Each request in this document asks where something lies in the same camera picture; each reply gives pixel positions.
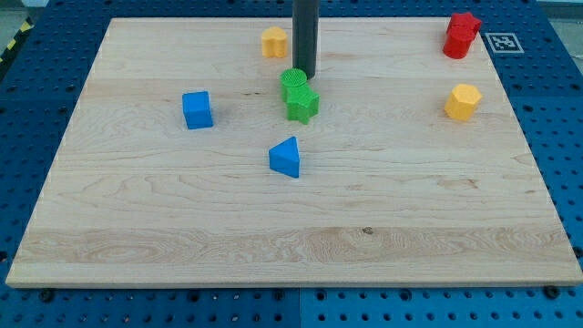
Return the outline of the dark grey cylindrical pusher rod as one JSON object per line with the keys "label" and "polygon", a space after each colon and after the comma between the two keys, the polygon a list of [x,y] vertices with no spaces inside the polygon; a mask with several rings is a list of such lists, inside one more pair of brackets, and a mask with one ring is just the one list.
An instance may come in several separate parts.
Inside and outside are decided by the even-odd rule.
{"label": "dark grey cylindrical pusher rod", "polygon": [[319,8],[319,0],[292,1],[292,65],[308,79],[316,71]]}

